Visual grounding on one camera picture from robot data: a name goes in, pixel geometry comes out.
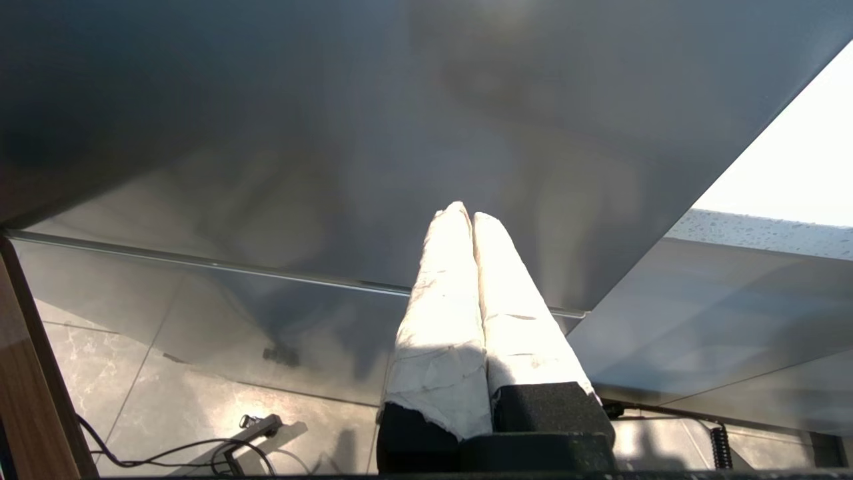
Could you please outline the stainless steel under-counter cabinet front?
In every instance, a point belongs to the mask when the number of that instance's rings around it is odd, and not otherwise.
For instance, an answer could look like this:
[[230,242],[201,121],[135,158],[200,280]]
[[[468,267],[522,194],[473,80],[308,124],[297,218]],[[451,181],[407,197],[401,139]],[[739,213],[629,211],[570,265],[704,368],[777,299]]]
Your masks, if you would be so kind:
[[853,261],[663,240],[569,334],[600,396],[853,437]]

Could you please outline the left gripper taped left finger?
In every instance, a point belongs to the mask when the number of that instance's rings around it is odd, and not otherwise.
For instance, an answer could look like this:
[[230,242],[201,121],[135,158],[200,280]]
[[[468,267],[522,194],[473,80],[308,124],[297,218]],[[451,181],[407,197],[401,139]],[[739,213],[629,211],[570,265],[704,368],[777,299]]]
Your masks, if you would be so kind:
[[428,226],[377,423],[382,475],[458,471],[460,445],[492,431],[472,223],[460,201]]

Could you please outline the brown wooden panel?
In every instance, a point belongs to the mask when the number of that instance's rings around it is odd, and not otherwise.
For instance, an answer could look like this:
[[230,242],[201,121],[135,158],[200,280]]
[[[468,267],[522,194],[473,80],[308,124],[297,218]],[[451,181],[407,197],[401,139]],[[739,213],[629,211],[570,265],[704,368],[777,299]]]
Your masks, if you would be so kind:
[[13,244],[0,234],[4,480],[100,480]]

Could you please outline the stainless steel refrigerator drawer front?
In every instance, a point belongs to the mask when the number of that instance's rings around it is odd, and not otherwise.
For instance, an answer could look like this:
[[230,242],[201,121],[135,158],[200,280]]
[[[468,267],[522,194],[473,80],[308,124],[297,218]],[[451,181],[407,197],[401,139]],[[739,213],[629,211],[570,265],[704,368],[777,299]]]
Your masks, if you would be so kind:
[[380,404],[406,293],[74,238],[11,239],[41,303],[231,381]]

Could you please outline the grey metal floor bracket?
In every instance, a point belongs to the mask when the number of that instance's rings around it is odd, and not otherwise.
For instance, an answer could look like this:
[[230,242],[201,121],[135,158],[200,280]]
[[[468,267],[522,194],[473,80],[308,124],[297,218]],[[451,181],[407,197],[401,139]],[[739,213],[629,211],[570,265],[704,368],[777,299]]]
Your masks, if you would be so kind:
[[223,464],[216,467],[216,472],[225,474],[226,476],[245,476],[246,473],[237,461],[237,452],[239,449],[248,449],[258,455],[268,474],[273,475],[275,473],[274,468],[271,462],[269,462],[266,453],[263,453],[258,447],[254,446],[252,441],[259,440],[261,437],[267,439],[274,437],[281,426],[283,426],[281,418],[278,415],[257,417],[244,414],[240,418],[238,425],[241,430],[236,435],[233,435],[228,443],[223,443],[219,453],[216,454],[216,457],[219,457],[223,461]]

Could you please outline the large stainless steel refrigerator door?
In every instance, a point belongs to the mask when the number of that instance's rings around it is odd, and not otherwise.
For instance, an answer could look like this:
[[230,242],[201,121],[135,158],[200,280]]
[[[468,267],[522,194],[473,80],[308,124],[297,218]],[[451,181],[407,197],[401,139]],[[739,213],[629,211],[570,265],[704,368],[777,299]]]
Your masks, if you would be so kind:
[[0,0],[0,215],[409,285],[504,222],[593,310],[853,41],[853,0]]

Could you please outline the small black box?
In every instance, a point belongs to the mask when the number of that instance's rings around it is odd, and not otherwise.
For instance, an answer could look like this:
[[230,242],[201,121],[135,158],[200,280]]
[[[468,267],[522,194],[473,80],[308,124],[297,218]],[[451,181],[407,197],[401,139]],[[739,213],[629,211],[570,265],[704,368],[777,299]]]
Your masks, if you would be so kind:
[[812,460],[821,469],[847,469],[850,467],[843,437],[810,432]]

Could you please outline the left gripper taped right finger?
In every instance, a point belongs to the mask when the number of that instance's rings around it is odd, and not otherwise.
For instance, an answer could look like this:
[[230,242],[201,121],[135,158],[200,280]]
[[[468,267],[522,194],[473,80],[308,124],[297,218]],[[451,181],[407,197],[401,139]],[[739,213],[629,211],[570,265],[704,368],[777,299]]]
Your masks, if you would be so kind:
[[616,434],[508,230],[476,213],[473,247],[494,431],[612,455]]

